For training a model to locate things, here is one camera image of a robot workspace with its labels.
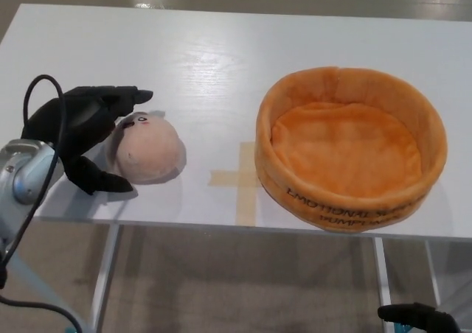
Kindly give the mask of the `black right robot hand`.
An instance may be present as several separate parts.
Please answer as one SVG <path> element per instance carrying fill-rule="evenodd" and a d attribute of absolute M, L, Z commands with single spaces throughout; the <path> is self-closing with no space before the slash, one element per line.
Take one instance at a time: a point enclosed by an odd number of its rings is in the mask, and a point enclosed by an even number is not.
<path fill-rule="evenodd" d="M 377 313 L 381 320 L 393 323 L 394 332 L 461 332 L 452 315 L 426 304 L 389 304 L 380 306 Z"/>

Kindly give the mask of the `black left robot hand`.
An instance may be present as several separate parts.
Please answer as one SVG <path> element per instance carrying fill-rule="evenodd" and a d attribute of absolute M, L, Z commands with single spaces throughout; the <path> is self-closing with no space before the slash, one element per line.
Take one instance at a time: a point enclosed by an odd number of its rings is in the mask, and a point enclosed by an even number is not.
<path fill-rule="evenodd" d="M 126 193 L 133 187 L 125 178 L 101 170 L 84 156 L 105 141 L 116 120 L 133 112 L 134 106 L 149 101 L 153 92 L 136 86 L 80 86 L 64 94 L 66 130 L 59 151 L 66 177 L 86 194 Z"/>

